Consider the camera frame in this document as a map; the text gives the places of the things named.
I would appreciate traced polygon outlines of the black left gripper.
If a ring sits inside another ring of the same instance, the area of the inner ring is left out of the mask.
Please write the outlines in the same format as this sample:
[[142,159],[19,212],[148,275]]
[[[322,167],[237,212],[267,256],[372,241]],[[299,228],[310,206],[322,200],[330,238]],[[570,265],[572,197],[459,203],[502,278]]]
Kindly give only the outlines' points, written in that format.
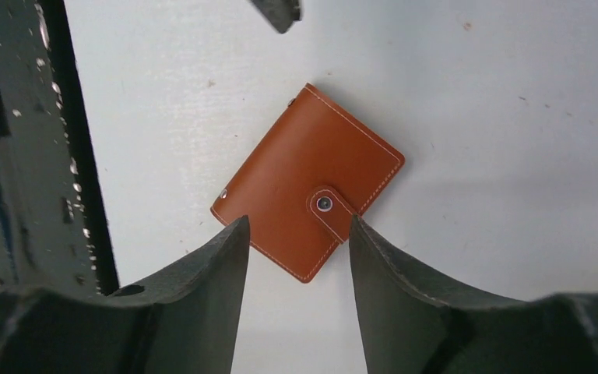
[[0,1],[0,288],[119,288],[63,1]]

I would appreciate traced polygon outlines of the brown leather card holder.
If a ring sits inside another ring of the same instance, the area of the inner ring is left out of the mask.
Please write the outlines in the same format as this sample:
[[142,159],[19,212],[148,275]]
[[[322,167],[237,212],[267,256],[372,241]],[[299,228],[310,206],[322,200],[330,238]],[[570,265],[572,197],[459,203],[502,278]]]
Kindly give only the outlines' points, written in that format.
[[247,216],[251,246],[307,283],[404,163],[394,146],[306,84],[210,210],[222,224]]

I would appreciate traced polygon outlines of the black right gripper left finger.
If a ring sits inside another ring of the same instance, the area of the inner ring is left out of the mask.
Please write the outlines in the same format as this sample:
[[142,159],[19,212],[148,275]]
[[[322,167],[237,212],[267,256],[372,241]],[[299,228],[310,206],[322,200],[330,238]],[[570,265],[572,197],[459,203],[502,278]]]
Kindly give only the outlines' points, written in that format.
[[240,217],[108,296],[0,288],[0,373],[229,373],[249,236]]

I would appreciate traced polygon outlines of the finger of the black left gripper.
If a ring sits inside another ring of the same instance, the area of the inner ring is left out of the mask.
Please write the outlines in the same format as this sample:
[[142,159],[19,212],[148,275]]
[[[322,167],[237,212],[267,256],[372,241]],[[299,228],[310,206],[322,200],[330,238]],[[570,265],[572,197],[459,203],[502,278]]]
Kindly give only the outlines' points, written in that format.
[[300,0],[251,0],[260,14],[279,33],[286,33],[302,17]]

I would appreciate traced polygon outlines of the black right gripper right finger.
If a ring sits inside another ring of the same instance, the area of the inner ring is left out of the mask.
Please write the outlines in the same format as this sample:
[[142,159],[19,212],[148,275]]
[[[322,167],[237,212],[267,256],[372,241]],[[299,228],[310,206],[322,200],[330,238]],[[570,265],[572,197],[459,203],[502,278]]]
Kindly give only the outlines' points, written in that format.
[[598,373],[598,293],[495,295],[396,248],[360,217],[349,248],[369,373]]

